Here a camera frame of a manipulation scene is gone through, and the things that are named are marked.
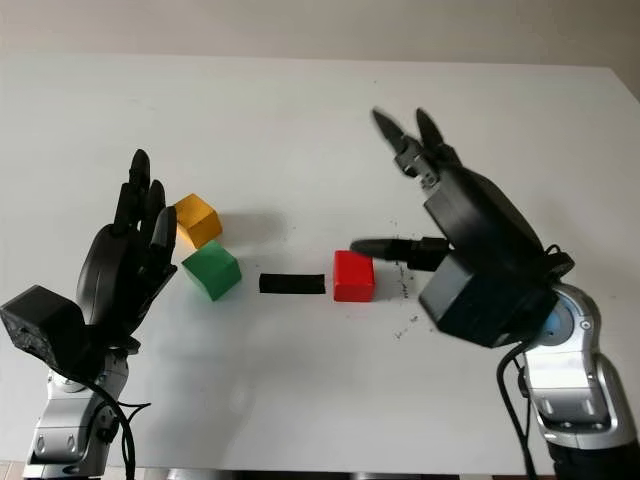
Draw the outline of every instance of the white wall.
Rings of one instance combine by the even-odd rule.
[[[11,50],[612,67],[640,97],[636,0],[0,0]]]

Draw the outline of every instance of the red cube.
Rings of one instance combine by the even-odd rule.
[[[376,282],[373,260],[349,250],[337,250],[333,260],[333,299],[336,302],[370,302]]]

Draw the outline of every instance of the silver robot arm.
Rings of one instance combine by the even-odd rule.
[[[524,354],[538,425],[559,479],[640,475],[636,428],[613,364],[599,350],[600,312],[561,285],[541,335]]]
[[[128,374],[126,356],[114,351],[106,356],[95,383],[117,400]],[[47,391],[24,478],[102,476],[119,427],[114,412],[95,392],[53,371]]]

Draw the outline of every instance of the green cube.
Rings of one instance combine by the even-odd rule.
[[[238,261],[215,240],[185,259],[182,265],[211,300],[220,298],[241,278]]]

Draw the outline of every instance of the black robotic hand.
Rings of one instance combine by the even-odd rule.
[[[78,279],[85,322],[113,346],[130,341],[151,302],[176,272],[171,265],[176,212],[166,207],[162,184],[149,182],[149,157],[138,150],[129,182],[122,184],[113,224],[96,235]]]
[[[165,206],[162,184],[150,185],[149,172],[149,157],[138,150],[114,222],[87,254],[77,304],[35,285],[0,308],[14,345],[63,375],[89,378],[107,350],[137,351],[131,334],[176,272],[176,212]]]
[[[571,258],[545,251],[504,193],[462,165],[423,110],[416,112],[422,142],[380,111],[373,118],[398,167],[420,178],[424,207],[446,239],[366,239],[351,249],[435,271],[419,300],[442,332],[488,347],[537,335],[557,302],[552,286],[573,267]]]

